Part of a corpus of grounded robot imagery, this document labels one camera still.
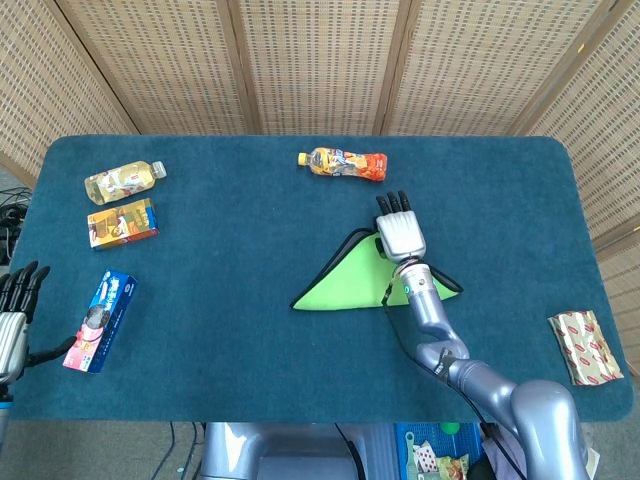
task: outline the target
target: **bottle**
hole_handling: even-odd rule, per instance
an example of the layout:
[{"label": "bottle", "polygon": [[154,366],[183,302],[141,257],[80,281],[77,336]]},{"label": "bottle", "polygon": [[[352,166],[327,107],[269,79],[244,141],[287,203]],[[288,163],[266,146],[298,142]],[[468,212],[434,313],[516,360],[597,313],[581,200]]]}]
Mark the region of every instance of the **bottle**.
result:
[{"label": "bottle", "polygon": [[299,153],[298,165],[309,166],[317,175],[351,175],[381,182],[387,173],[387,156],[383,153],[351,153],[338,148],[316,148]]},{"label": "bottle", "polygon": [[84,187],[93,203],[104,205],[148,190],[155,185],[156,179],[166,176],[162,162],[149,165],[138,161],[91,175],[84,179]]}]

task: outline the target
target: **robotic arm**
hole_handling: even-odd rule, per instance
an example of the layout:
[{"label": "robotic arm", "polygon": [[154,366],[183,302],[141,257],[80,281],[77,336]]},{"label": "robotic arm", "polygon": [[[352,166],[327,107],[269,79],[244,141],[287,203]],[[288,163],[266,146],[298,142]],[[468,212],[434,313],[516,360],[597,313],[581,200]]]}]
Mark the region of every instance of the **robotic arm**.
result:
[{"label": "robotic arm", "polygon": [[521,385],[487,364],[472,360],[447,320],[429,266],[426,245],[409,200],[399,192],[377,197],[376,219],[385,254],[398,265],[419,329],[435,338],[418,345],[415,360],[489,412],[518,439],[529,480],[588,480],[587,448],[573,398],[562,385],[531,380]]},{"label": "robotic arm", "polygon": [[20,379],[25,368],[64,355],[75,342],[75,337],[69,337],[53,350],[29,353],[29,327],[38,302],[38,291],[49,274],[49,267],[36,272],[37,268],[38,262],[32,262],[13,275],[0,277],[0,452],[9,423],[9,410],[13,406],[9,385]]}]

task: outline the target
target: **black cable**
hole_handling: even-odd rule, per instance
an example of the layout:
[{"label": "black cable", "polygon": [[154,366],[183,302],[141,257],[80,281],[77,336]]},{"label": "black cable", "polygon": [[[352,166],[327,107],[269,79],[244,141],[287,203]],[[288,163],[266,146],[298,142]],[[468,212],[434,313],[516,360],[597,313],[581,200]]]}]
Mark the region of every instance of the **black cable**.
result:
[{"label": "black cable", "polygon": [[200,459],[200,461],[198,462],[198,467],[196,468],[196,471],[193,472],[193,475],[191,476],[191,480],[197,480],[198,479],[198,474],[200,473],[200,468],[202,467],[202,459]]},{"label": "black cable", "polygon": [[196,448],[196,442],[198,441],[198,429],[196,428],[195,422],[191,422],[191,426],[193,427],[193,441],[191,442],[189,455],[187,455],[187,461],[184,462],[184,467],[182,467],[182,475],[180,475],[180,480],[184,480],[185,478],[187,478],[187,470],[189,469],[191,457],[193,457],[193,450]]},{"label": "black cable", "polygon": [[4,244],[0,245],[0,250],[3,250],[0,252],[0,263],[8,265],[31,201],[31,191],[26,187],[16,187],[0,190],[0,195],[6,196],[0,203],[0,242]]},{"label": "black cable", "polygon": [[344,443],[347,446],[349,453],[351,454],[353,463],[356,465],[358,480],[367,480],[367,475],[364,472],[364,465],[362,464],[362,458],[360,457],[360,452],[358,452],[356,445],[345,436],[345,434],[342,432],[342,429],[340,428],[340,425],[338,425],[337,423],[334,423],[334,425],[338,429],[338,432],[340,432],[340,436],[344,440]]},{"label": "black cable", "polygon": [[[398,330],[395,326],[395,323],[393,322],[393,320],[391,319],[391,311],[389,310],[389,306],[387,305],[386,302],[386,298],[383,300],[382,302],[382,306],[384,308],[384,312],[387,315],[387,319],[389,320],[389,323],[391,324],[391,329],[393,330],[393,333],[396,336],[396,340],[398,341],[398,345],[400,346],[400,349],[402,350],[402,352],[405,354],[405,356],[411,360],[415,365],[417,365],[421,370],[427,372],[429,375],[433,376],[434,378],[438,379],[438,376],[435,374],[435,372],[433,372],[432,370],[428,369],[426,366],[424,366],[423,364],[421,364],[413,355],[411,355],[411,353],[407,350],[407,347],[404,345],[404,342],[402,341],[402,339],[400,338],[400,334],[398,333]],[[473,413],[476,414],[476,416],[478,417],[478,419],[480,420],[480,428],[482,429],[482,431],[484,432],[485,435],[487,435],[488,437],[490,437],[496,444],[496,446],[498,447],[498,449],[500,450],[500,452],[502,452],[502,455],[504,456],[504,458],[507,460],[507,462],[509,462],[509,465],[511,465],[511,467],[513,468],[513,470],[516,472],[516,474],[522,479],[522,480],[527,480],[527,477],[522,473],[522,470],[520,470],[520,468],[518,467],[518,465],[516,464],[516,462],[511,458],[511,456],[507,453],[506,449],[502,446],[502,443],[500,443],[500,441],[497,439],[497,437],[495,435],[493,435],[493,433],[490,430],[489,427],[489,423],[486,421],[486,419],[484,418],[484,416],[482,415],[482,413],[480,413],[480,410],[478,409],[478,407],[476,406],[475,403],[473,403],[473,401],[459,388],[457,388],[455,385],[451,385],[450,383],[447,382],[446,384],[449,388],[451,388],[454,392],[456,392],[458,395],[460,395],[465,402],[467,402],[467,404],[469,405],[469,407],[471,407],[471,410],[473,410]]]},{"label": "black cable", "polygon": [[173,422],[169,422],[169,426],[171,427],[171,445],[169,446],[167,453],[165,453],[164,457],[162,457],[162,460],[160,460],[160,463],[158,464],[156,471],[153,472],[153,475],[151,476],[151,480],[155,480],[157,478],[158,473],[160,473],[160,469],[162,469],[162,467],[164,466],[164,463],[167,461],[167,458],[169,458],[169,455],[171,455],[171,452],[173,452],[173,447],[176,444],[176,432],[173,429]]}]

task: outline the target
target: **table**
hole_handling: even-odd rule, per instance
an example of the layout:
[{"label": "table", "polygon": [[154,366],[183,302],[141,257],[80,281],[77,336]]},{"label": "table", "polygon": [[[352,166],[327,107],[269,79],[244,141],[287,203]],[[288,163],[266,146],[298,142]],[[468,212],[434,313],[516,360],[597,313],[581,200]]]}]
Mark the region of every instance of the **table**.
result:
[{"label": "table", "polygon": [[[317,177],[316,146],[384,152],[383,184]],[[160,233],[94,252],[83,179],[135,160],[164,162],[146,194]],[[135,294],[102,373],[51,362],[15,386],[15,418],[389,422],[472,421],[456,394],[403,356],[381,309],[298,312],[289,302],[346,235],[405,190],[427,261],[465,288],[445,309],[474,358],[508,378],[558,381],[583,421],[632,405],[630,375],[565,149],[550,138],[112,136],[50,147],[15,253],[52,267],[33,350],[72,335],[104,270]],[[593,309],[626,378],[569,382],[549,315]],[[394,309],[408,343],[407,307]]]}]

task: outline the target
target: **juice box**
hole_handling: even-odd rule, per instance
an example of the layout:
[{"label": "juice box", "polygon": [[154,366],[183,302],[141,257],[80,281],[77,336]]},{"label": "juice box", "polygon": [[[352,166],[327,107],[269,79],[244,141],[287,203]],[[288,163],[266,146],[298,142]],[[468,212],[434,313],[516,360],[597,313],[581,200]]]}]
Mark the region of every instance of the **juice box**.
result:
[{"label": "juice box", "polygon": [[158,233],[156,214],[148,198],[92,213],[87,217],[87,223],[89,243],[96,250],[135,242]]},{"label": "juice box", "polygon": [[99,373],[138,282],[126,273],[107,270],[62,363],[81,372]]}]

